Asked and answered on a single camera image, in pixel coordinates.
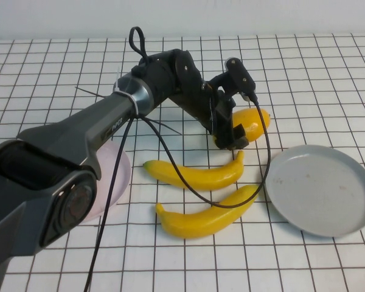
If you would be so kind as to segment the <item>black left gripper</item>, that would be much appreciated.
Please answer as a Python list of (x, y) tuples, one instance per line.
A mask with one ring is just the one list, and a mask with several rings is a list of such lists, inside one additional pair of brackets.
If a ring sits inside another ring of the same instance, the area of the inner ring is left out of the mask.
[(228, 72), (221, 73), (203, 84), (202, 93), (209, 109), (207, 129), (214, 138), (214, 144), (221, 150), (243, 149), (248, 145), (245, 129), (242, 124), (232, 126), (232, 109), (235, 102), (232, 98), (233, 88)]

